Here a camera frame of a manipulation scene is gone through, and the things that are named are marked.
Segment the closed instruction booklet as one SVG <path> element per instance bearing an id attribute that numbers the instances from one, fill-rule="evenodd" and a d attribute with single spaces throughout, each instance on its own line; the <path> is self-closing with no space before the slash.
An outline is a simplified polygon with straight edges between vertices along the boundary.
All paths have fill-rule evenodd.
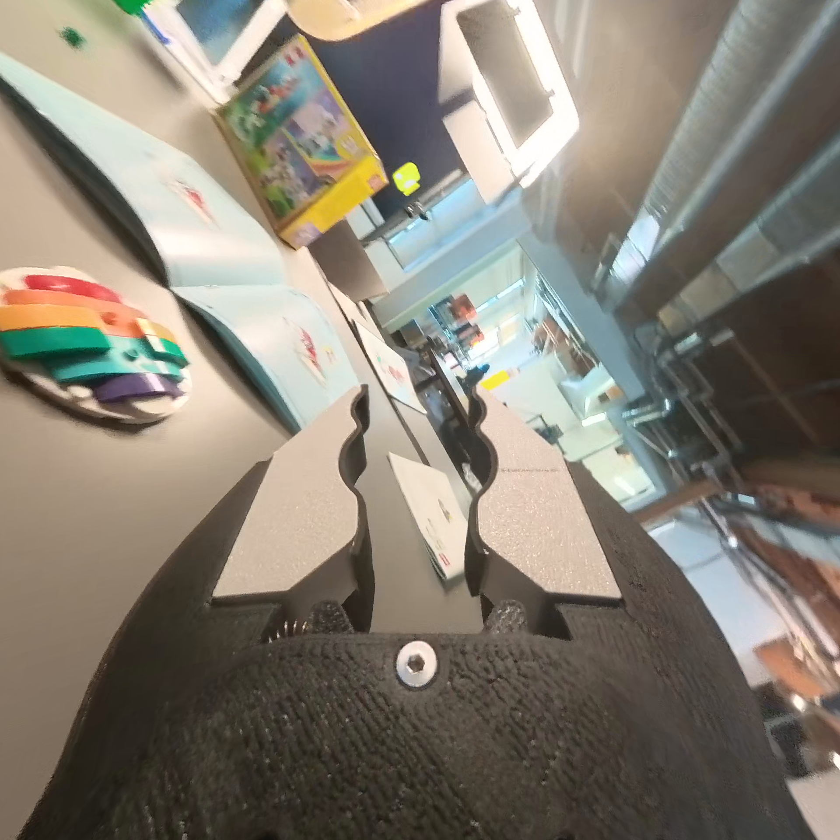
<path id="1" fill-rule="evenodd" d="M 425 407 L 417 397 L 410 372 L 403 357 L 389 347 L 382 338 L 374 335 L 361 321 L 354 320 L 353 328 L 387 395 L 420 414 L 427 414 Z"/>

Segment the grey box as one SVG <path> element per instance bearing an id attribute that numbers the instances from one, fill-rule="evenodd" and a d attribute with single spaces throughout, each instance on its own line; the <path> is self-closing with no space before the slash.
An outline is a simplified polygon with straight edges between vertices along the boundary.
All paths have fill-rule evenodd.
<path id="1" fill-rule="evenodd" d="M 325 280 L 353 302 L 387 294 L 382 276 L 345 219 L 314 239 L 308 252 Z"/>

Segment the yellow lego set box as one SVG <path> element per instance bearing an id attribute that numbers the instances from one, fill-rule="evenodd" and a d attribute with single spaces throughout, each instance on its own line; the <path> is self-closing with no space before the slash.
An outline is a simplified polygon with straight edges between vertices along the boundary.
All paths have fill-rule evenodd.
<path id="1" fill-rule="evenodd" d="M 272 231 L 293 249 L 310 246 L 389 183 L 302 35 L 258 68 L 214 119 Z"/>

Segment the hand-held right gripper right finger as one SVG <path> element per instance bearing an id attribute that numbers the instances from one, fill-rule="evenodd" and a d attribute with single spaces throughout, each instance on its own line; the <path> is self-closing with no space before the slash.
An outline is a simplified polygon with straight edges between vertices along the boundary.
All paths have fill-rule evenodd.
<path id="1" fill-rule="evenodd" d="M 479 388 L 469 399 L 480 482 L 465 546 L 469 593 L 498 604 L 618 605 L 623 597 L 559 449 Z"/>

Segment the rainbow lego build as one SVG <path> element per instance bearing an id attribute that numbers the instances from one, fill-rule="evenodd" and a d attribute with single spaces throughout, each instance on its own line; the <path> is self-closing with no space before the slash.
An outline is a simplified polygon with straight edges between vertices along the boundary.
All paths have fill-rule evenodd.
<path id="1" fill-rule="evenodd" d="M 4 372 L 91 422 L 157 424 L 193 389 L 170 329 L 66 266 L 2 270 L 1 355 Z"/>

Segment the white paper leaflet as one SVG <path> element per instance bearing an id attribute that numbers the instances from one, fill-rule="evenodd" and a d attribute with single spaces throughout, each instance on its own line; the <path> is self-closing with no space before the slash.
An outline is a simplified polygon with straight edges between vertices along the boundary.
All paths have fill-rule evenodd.
<path id="1" fill-rule="evenodd" d="M 438 578 L 447 584 L 462 578 L 468 522 L 448 478 L 394 453 L 388 459 Z"/>

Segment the silver ventilation duct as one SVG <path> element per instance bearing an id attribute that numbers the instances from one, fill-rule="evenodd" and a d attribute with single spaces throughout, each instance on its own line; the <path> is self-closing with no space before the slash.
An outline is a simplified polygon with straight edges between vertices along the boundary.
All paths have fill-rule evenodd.
<path id="1" fill-rule="evenodd" d="M 621 302 L 708 209 L 818 50 L 838 33 L 838 14 L 838 2 L 734 4 L 633 224 L 603 253 L 591 284 L 602 304 Z"/>
<path id="2" fill-rule="evenodd" d="M 839 138 L 815 154 L 684 290 L 658 313 L 670 338 L 824 257 L 839 241 Z"/>

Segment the white plastic tray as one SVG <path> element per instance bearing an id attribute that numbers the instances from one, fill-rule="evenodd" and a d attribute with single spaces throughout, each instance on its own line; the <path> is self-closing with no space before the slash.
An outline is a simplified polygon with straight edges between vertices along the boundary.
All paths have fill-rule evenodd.
<path id="1" fill-rule="evenodd" d="M 140 21 L 214 105 L 287 14 L 284 1 L 154 1 Z"/>

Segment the white rounded frame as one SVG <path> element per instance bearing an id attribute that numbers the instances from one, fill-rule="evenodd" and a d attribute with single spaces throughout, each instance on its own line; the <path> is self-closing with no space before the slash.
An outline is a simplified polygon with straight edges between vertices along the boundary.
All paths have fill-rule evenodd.
<path id="1" fill-rule="evenodd" d="M 572 91 L 534 2 L 447 2 L 439 35 L 444 127 L 482 201 L 499 203 L 579 132 Z"/>

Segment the open instruction booklet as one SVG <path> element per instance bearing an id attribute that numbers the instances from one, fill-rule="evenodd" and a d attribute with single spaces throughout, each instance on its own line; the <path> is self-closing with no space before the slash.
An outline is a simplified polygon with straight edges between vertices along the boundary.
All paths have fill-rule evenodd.
<path id="1" fill-rule="evenodd" d="M 134 237 L 293 432 L 359 384 L 332 322 L 278 246 L 169 144 L 2 54 L 2 93 L 82 194 Z"/>

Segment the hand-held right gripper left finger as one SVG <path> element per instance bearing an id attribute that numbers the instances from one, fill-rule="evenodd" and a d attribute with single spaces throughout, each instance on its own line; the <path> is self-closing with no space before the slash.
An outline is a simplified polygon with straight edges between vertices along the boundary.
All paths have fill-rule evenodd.
<path id="1" fill-rule="evenodd" d="M 212 593 L 219 606 L 271 606 L 278 632 L 301 632 L 316 605 L 339 603 L 371 629 L 371 535 L 357 489 L 367 466 L 369 390 L 351 387 L 270 460 Z"/>

